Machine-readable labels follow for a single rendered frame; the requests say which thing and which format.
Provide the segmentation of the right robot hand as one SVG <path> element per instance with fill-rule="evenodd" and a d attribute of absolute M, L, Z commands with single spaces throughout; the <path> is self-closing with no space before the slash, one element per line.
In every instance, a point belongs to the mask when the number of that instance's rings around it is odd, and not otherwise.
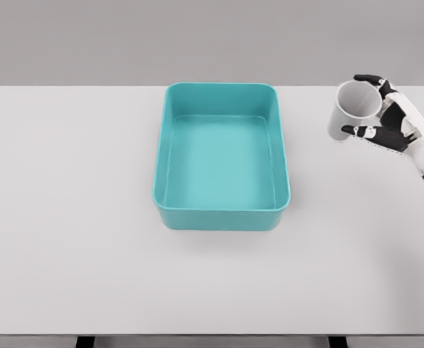
<path fill-rule="evenodd" d="M 416 106 L 394 85 L 377 75 L 354 76 L 356 81 L 367 82 L 378 90 L 382 107 L 378 113 L 379 125 L 344 125 L 341 131 L 351 136 L 398 152 L 424 138 L 424 117 Z"/>

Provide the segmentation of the white paper cup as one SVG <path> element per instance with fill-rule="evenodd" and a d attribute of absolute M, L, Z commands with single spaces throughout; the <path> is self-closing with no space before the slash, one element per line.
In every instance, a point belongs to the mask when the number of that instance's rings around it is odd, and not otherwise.
<path fill-rule="evenodd" d="M 349 135 L 341 130 L 344 125 L 359 126 L 376 116 L 382 107 L 382 98 L 376 87 L 364 81 L 350 80 L 336 90 L 335 103 L 328 121 L 328 134 L 336 141 L 345 141 Z"/>

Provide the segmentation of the teal rectangular basket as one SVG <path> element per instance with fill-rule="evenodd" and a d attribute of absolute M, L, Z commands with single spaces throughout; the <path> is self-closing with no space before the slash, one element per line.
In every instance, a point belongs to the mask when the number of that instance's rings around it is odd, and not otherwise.
<path fill-rule="evenodd" d="M 274 229 L 291 200 L 275 88 L 168 86 L 152 198 L 164 225 L 174 230 Z"/>

